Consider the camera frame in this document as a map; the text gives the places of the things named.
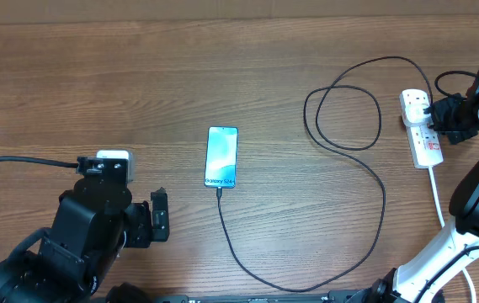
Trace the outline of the Samsung Galaxy smartphone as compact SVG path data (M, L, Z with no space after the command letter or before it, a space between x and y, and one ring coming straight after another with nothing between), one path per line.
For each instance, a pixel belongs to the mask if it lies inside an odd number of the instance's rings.
M232 189L237 179L238 128L211 126L208 129L204 185Z

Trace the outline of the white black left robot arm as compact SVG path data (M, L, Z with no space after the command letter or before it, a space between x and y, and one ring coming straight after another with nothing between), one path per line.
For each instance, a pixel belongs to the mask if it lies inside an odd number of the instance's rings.
M124 182L82 178L61 195L52 226L0 262L0 302L88 302L123 249L168 237L165 189L134 203Z

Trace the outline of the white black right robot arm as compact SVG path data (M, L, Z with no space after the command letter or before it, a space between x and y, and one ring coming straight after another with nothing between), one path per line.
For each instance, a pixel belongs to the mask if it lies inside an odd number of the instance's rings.
M441 163L439 136L455 145L479 133L479 70L473 79L466 94L446 93L437 102L423 91L401 93L402 120L416 167L431 170ZM479 161L456 187L449 213L449 221L416 257L350 301L436 302L443 286L479 258Z

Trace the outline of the white charger plug adapter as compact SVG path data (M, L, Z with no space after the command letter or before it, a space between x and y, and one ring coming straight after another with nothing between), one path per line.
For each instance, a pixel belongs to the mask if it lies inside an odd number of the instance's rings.
M431 114L427 113L427 104L404 104L402 119L406 127L418 127L427 125L431 120Z

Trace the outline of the white power strip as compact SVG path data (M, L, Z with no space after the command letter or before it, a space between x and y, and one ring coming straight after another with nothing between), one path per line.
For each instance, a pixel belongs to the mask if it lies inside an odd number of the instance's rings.
M428 95L419 89L406 89L401 92L400 104L427 104L430 106ZM415 168L431 168L443 161L439 136L436 131L429 128L432 120L427 125L406 127L410 144L412 160Z

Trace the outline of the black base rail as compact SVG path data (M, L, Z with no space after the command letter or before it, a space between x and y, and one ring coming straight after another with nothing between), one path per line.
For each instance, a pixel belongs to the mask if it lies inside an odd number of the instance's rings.
M369 289L331 290L326 294L288 295L219 295L189 297L187 295L161 295L152 298L153 303L344 303L366 302Z

